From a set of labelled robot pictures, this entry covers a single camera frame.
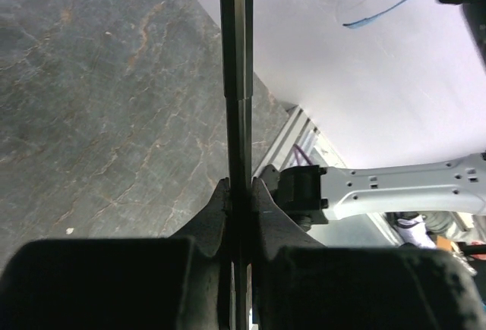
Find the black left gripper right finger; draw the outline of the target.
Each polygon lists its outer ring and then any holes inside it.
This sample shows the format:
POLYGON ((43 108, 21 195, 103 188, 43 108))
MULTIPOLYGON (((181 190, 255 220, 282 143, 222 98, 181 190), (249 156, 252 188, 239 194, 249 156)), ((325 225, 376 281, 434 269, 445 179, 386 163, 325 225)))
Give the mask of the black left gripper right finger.
POLYGON ((252 188, 262 329, 483 329, 468 272, 442 250, 325 247, 252 188))

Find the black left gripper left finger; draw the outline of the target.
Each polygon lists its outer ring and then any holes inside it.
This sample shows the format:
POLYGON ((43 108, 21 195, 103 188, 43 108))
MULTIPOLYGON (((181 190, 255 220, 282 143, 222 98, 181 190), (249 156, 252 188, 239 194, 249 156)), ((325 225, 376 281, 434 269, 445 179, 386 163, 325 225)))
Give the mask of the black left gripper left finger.
POLYGON ((36 240, 1 277, 3 329, 219 329, 229 188, 170 237, 36 240))

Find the light blue folding umbrella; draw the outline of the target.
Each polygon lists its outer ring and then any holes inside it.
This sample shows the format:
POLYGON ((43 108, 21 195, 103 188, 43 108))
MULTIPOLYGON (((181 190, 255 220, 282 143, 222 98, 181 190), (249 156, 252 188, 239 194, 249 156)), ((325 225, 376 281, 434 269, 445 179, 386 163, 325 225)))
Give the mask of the light blue folding umbrella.
POLYGON ((251 189, 253 0, 220 0, 229 154, 228 329, 248 327, 247 269, 255 249, 251 189))

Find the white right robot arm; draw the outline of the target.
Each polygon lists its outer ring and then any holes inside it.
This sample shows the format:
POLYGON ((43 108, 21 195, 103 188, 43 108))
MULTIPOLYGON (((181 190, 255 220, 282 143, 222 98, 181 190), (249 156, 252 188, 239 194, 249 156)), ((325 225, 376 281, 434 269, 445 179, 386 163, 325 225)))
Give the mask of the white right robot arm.
MULTIPOLYGON (((386 9, 343 26, 358 29, 383 17, 408 0, 391 1, 386 9)), ((485 52, 485 0, 437 0, 458 5, 485 52)), ((308 231, 355 215, 446 212, 473 217, 485 215, 485 154, 472 153, 446 162, 373 169, 325 167, 308 163, 260 173, 274 201, 294 222, 308 231)))

